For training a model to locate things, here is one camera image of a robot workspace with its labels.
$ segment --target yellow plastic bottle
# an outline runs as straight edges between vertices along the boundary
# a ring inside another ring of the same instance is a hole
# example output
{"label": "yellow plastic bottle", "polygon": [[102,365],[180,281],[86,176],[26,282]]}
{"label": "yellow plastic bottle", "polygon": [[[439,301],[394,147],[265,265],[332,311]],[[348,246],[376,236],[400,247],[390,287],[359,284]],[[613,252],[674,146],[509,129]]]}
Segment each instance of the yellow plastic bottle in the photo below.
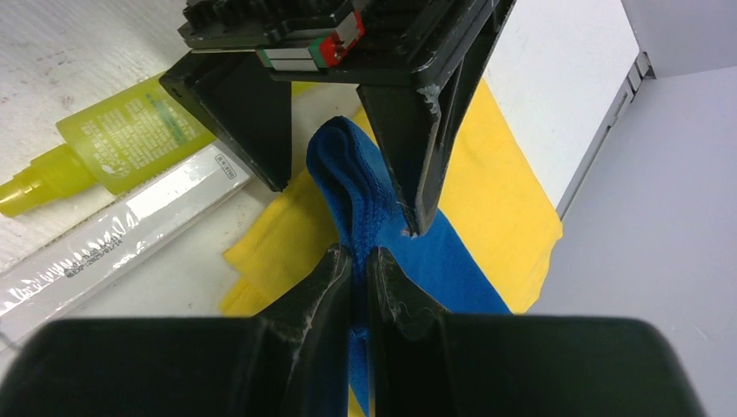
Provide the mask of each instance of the yellow plastic bottle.
{"label": "yellow plastic bottle", "polygon": [[121,194],[215,140],[159,85],[158,76],[69,116],[56,127],[66,143],[0,185],[3,215],[20,215],[97,183]]}

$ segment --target gray surface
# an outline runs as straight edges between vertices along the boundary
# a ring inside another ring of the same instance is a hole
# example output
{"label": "gray surface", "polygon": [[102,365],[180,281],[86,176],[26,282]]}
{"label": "gray surface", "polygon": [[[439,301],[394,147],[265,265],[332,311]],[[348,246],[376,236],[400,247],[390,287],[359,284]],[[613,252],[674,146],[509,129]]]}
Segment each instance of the gray surface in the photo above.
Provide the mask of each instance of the gray surface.
{"label": "gray surface", "polygon": [[622,2],[658,77],[737,65],[737,1]]}
{"label": "gray surface", "polygon": [[537,314],[642,318],[737,415],[737,67],[645,81],[564,222]]}
{"label": "gray surface", "polygon": [[620,90],[617,92],[616,96],[614,96],[612,106],[609,108],[607,115],[604,116],[604,120],[601,121],[601,126],[599,126],[599,129],[596,130],[594,139],[591,141],[591,144],[588,145],[586,154],[583,155],[578,169],[575,171],[573,178],[571,178],[571,182],[566,188],[566,192],[563,193],[563,197],[561,197],[561,200],[555,207],[555,211],[558,212],[558,216],[561,219],[565,218],[566,213],[568,212],[568,208],[575,198],[575,195],[578,192],[578,188],[581,186],[583,179],[586,177],[586,173],[591,168],[591,164],[594,162],[596,154],[599,153],[599,149],[604,143],[604,139],[607,137],[609,130],[616,123],[617,119],[620,116],[624,115],[633,98],[634,93],[629,87],[629,82],[625,80],[624,83],[622,83]]}

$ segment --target plastic wrap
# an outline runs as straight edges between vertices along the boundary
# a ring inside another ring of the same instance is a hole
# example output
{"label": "plastic wrap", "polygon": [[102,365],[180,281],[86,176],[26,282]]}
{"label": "plastic wrap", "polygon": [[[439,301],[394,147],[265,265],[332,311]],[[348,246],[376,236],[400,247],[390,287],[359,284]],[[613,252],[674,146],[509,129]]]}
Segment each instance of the plastic wrap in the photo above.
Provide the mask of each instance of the plastic wrap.
{"label": "plastic wrap", "polygon": [[0,350],[151,256],[251,176],[214,142],[21,261],[0,276]]}

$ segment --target yellow towel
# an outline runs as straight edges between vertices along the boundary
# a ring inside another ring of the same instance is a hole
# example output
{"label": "yellow towel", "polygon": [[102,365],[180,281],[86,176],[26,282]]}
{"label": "yellow towel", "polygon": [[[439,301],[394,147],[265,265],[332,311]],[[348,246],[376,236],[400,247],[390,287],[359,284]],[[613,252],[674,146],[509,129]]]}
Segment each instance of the yellow towel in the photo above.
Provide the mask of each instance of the yellow towel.
{"label": "yellow towel", "polygon": [[[354,122],[373,138],[365,112]],[[455,139],[440,209],[509,308],[527,311],[562,225],[484,82]],[[225,252],[242,277],[221,310],[258,313],[309,274],[337,240],[327,203],[304,170]],[[361,415],[353,394],[349,409]]]}

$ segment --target bottle nozzle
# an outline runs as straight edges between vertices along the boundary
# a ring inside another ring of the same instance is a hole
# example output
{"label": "bottle nozzle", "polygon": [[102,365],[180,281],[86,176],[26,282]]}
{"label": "bottle nozzle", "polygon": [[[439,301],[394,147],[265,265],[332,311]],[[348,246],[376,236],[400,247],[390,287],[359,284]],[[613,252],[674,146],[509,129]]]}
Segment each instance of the bottle nozzle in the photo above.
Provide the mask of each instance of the bottle nozzle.
{"label": "bottle nozzle", "polygon": [[71,148],[60,145],[0,185],[0,214],[15,217],[47,202],[70,197],[95,183],[95,177]]}
{"label": "bottle nozzle", "polygon": [[17,178],[0,185],[0,213],[15,217],[33,209],[36,204],[28,198],[27,191],[28,188]]}

